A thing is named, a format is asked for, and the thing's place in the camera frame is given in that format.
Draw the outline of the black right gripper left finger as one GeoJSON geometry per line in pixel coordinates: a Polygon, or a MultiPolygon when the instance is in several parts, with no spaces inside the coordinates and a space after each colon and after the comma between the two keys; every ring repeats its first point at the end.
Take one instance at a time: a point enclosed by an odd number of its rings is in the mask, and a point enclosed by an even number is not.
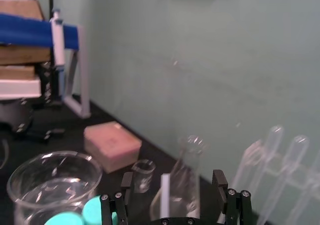
{"type": "Polygon", "coordinates": [[[125,172],[120,190],[110,196],[107,193],[99,197],[101,224],[113,225],[112,214],[116,213],[118,225],[128,225],[129,203],[133,190],[133,172],[125,172]]]}

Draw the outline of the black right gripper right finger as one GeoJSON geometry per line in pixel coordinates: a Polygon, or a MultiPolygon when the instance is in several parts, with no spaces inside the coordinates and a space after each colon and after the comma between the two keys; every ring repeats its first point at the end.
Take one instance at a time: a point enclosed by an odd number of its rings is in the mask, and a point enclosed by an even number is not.
{"type": "Polygon", "coordinates": [[[225,174],[220,169],[212,172],[212,186],[219,207],[218,225],[251,225],[251,193],[247,190],[236,191],[229,188],[225,174]]]}

